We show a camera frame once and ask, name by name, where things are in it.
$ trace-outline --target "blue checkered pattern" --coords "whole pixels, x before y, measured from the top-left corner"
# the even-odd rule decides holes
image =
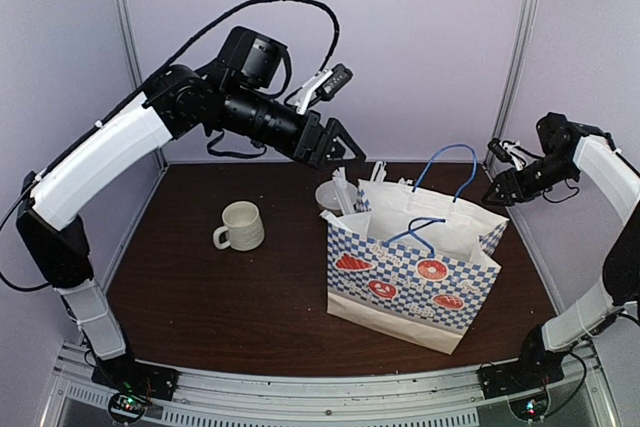
[[[373,268],[345,271],[336,263],[348,254],[370,263]],[[433,258],[447,266],[449,274],[442,281],[424,279],[417,272],[421,260]],[[379,242],[329,224],[328,285],[339,295],[365,302],[416,322],[435,324],[464,334],[482,307],[500,268],[457,261],[446,256],[430,256],[428,252],[398,243]],[[382,299],[371,292],[369,282],[378,280],[392,284],[398,293],[394,299]],[[449,310],[435,304],[436,295],[448,294],[464,301],[461,310]]]
[[[498,242],[502,238],[502,234],[504,234],[505,229],[507,228],[508,221],[504,221],[502,224],[498,225],[495,229],[489,232],[487,235],[479,236],[480,245],[482,245],[482,250],[489,256],[493,255],[493,252],[496,250],[498,246]]]
[[[369,200],[364,197],[364,190],[358,189],[358,197],[356,199],[356,210],[358,212],[369,212],[371,210]]]

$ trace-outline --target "metal frame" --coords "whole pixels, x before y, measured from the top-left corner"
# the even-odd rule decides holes
[[[509,66],[509,72],[507,74],[507,81],[502,93],[502,100],[500,102],[500,110],[498,111],[498,117],[491,134],[491,138],[501,138],[504,134],[504,130],[509,120],[509,114],[515,101],[516,92],[518,90],[518,83],[522,74],[522,68],[524,65],[524,57],[529,43],[529,37],[531,36],[531,30],[533,27],[533,21],[538,7],[538,0],[522,0],[522,7],[520,10],[520,21],[518,23],[518,30],[516,32],[516,41],[513,46],[513,53],[511,54],[511,64]],[[485,165],[489,172],[492,171],[495,157],[489,151],[485,158]]]
[[[140,68],[140,60],[138,58],[138,51],[133,36],[133,28],[131,26],[131,17],[129,16],[129,7],[127,0],[113,0],[116,6],[116,13],[118,15],[118,23],[120,25],[120,34],[122,36],[122,43],[124,45],[124,51],[127,59],[127,67],[129,72],[129,79],[131,80],[132,88],[138,87],[143,82],[142,69]],[[165,169],[168,165],[167,159],[164,157],[162,150],[158,149],[153,153],[155,161],[158,165],[158,169]]]
[[[57,427],[66,399],[106,407],[114,391],[91,382],[93,369],[84,360],[85,351],[84,347],[63,345],[37,425]],[[595,351],[585,343],[576,352],[590,367],[589,388],[582,395],[589,399],[598,425],[617,427],[611,394]],[[176,427],[473,427],[479,425],[479,408],[507,401],[483,399],[477,369],[470,366],[403,375],[287,378],[178,368],[180,380],[174,400],[154,401],[154,409],[145,419]],[[582,366],[571,357],[567,357],[564,370],[565,380],[554,386],[575,383],[582,375]]]

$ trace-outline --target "red circle logo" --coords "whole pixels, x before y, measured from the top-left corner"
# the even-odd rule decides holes
[[[440,294],[431,300],[434,304],[449,310],[460,310],[464,307],[464,301],[455,295]]]
[[[418,262],[418,274],[427,280],[444,280],[449,275],[449,269],[438,260],[421,260]]]
[[[393,299],[398,294],[398,289],[394,285],[372,280],[369,282],[369,289],[381,299]]]

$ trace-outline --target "white cup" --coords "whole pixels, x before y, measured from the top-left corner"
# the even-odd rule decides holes
[[[351,204],[355,204],[358,199],[358,188],[349,183],[347,185],[347,194],[351,199]],[[338,195],[336,194],[336,187],[333,180],[329,180],[316,189],[316,203],[320,210],[328,210],[334,215],[342,215],[340,210],[340,203],[338,202]]]
[[[213,245],[218,249],[231,247],[246,252],[258,247],[264,240],[264,227],[260,219],[260,211],[255,204],[244,200],[229,204],[222,211],[224,225],[213,232]],[[227,240],[222,242],[222,234]]]

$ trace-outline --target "black mounting plate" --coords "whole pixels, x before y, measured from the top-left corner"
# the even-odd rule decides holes
[[[488,365],[478,370],[480,386],[485,399],[513,395],[526,390],[544,387],[564,379],[562,367],[548,369],[544,375],[523,376],[517,361]]]
[[[156,365],[143,364],[136,362],[136,368],[142,377],[149,379],[151,384],[151,398],[158,400],[173,400],[173,393],[178,385],[177,370],[168,367],[158,367]],[[91,380],[105,387],[113,388],[113,384],[107,379],[100,369],[95,368],[91,375]],[[141,384],[133,389],[133,394],[146,398],[147,385]]]

